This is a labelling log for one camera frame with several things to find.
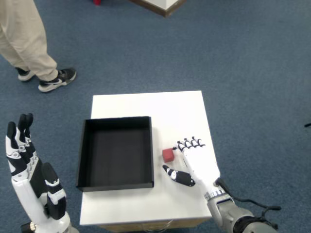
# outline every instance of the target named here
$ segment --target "white sole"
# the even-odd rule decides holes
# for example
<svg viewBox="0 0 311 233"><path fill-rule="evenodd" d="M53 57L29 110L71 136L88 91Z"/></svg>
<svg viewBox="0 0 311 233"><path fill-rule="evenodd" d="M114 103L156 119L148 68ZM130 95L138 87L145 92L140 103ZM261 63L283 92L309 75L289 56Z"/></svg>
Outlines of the white sole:
<svg viewBox="0 0 311 233"><path fill-rule="evenodd" d="M67 84L71 83L75 78L76 78L77 72L74 73L73 77L71 79L69 79L66 82L57 84L57 85L49 85L47 87L42 87L41 85L38 86L39 91L41 92L50 92L53 91L57 88L59 88L60 86L66 86Z"/></svg>
<svg viewBox="0 0 311 233"><path fill-rule="evenodd" d="M32 71L30 71L29 74L27 74L27 75L24 75L24 76L18 75L18 80L20 80L22 82L26 82L26 81L30 80L34 75L35 74Z"/></svg>

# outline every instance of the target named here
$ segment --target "black cable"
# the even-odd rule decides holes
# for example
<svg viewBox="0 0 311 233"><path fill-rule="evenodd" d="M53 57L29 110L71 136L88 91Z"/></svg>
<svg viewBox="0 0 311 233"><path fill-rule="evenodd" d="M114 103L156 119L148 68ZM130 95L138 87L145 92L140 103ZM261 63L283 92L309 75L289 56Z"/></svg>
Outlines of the black cable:
<svg viewBox="0 0 311 233"><path fill-rule="evenodd" d="M262 211L261 213L261 217L256 217L256 220L257 221L260 221L260 222L265 222L266 224L270 225L271 227L273 227L274 229L278 229L278 225L273 223L273 222L270 222L268 221L266 218L265 218L265 214L269 211L269 210L275 210L275 211L279 211L281 210L282 208L280 206L268 206L268 205L264 205L264 204L261 204L257 201L254 201L252 199L241 199L241 198L238 198L238 197L235 197L233 196L230 191L229 191L229 188L228 186L225 184L225 182L223 181L222 178L218 178L216 181L215 181L215 184L216 185L219 185L221 188L223 188L223 190L229 194L234 200L237 200L237 201L240 201L240 202L251 202L257 206L260 206L261 208L264 208L264 210Z"/></svg>

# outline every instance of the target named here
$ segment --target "sneaker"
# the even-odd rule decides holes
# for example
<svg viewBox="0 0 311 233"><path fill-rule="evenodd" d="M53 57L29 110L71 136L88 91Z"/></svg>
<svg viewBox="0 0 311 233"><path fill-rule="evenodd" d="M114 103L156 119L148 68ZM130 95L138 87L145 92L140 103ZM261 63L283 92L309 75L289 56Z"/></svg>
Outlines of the sneaker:
<svg viewBox="0 0 311 233"><path fill-rule="evenodd" d="M30 80L35 75L31 70L25 71L18 67L15 69L18 71L18 79L22 82Z"/></svg>
<svg viewBox="0 0 311 233"><path fill-rule="evenodd" d="M52 91L60 86L66 86L71 83L77 75L77 71L73 68L62 69L58 71L58 75L52 81L40 80L39 90L42 92Z"/></svg>

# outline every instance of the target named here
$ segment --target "robot wrist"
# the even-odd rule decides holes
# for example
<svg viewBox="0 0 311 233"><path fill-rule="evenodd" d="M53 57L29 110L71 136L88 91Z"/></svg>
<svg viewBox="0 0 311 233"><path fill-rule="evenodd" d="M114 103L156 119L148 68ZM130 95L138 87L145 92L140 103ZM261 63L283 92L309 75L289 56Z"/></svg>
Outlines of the robot wrist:
<svg viewBox="0 0 311 233"><path fill-rule="evenodd" d="M206 192L204 197L207 201L209 201L212 198L221 196L223 194L225 194L226 192L223 190L223 188L219 187L214 187L214 189L210 189L212 190L211 192Z"/></svg>

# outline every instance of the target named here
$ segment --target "wooden edge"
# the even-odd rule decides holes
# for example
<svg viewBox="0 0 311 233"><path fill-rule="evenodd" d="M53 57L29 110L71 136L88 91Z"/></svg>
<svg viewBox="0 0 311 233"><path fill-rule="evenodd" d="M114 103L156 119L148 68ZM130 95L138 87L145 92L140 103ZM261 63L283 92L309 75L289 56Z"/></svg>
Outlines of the wooden edge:
<svg viewBox="0 0 311 233"><path fill-rule="evenodd" d="M180 7L186 0L178 0L175 2L172 6L170 6L167 10L158 7L156 5L153 5L150 2L147 2L145 0L130 0L133 3L136 3L137 5L140 5L148 10L151 10L163 17L168 17L172 14L173 11L175 11L178 7Z"/></svg>
<svg viewBox="0 0 311 233"><path fill-rule="evenodd" d="M180 7L182 4L184 4L186 0L178 0L175 2L172 6L170 6L166 11L165 11L165 17L170 16L173 11L175 11L178 7Z"/></svg>
<svg viewBox="0 0 311 233"><path fill-rule="evenodd" d="M209 218L143 222L134 224L120 224L120 225L106 225L106 226L103 225L99 227L114 233L146 231L146 229L154 231L158 229L197 227L198 225L202 224L207 220L209 220Z"/></svg>

